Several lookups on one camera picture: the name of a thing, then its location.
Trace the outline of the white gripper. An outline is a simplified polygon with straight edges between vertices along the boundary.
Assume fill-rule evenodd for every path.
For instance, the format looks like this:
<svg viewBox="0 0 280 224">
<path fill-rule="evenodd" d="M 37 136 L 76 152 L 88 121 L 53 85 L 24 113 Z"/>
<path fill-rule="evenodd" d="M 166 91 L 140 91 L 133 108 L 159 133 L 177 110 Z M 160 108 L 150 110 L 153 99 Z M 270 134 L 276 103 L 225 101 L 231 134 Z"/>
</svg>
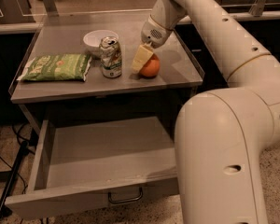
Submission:
<svg viewBox="0 0 280 224">
<path fill-rule="evenodd" d="M 159 48 L 165 44 L 172 31 L 157 24 L 151 17 L 148 17 L 142 27 L 142 44 L 139 46 L 133 58 L 132 70 L 137 74 L 143 66 L 153 56 L 153 49 Z"/>
</svg>

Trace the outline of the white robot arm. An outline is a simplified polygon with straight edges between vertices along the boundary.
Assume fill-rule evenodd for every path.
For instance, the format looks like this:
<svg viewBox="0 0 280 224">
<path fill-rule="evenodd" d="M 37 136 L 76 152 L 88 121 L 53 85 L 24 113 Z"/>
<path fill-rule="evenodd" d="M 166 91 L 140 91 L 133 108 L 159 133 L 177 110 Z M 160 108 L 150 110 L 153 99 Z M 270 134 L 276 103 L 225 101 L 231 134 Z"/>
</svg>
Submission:
<svg viewBox="0 0 280 224">
<path fill-rule="evenodd" d="M 215 0 L 157 0 L 142 28 L 134 72 L 184 17 L 228 84 L 191 97 L 176 120 L 184 224 L 268 224 L 259 155 L 280 141 L 280 62 Z"/>
</svg>

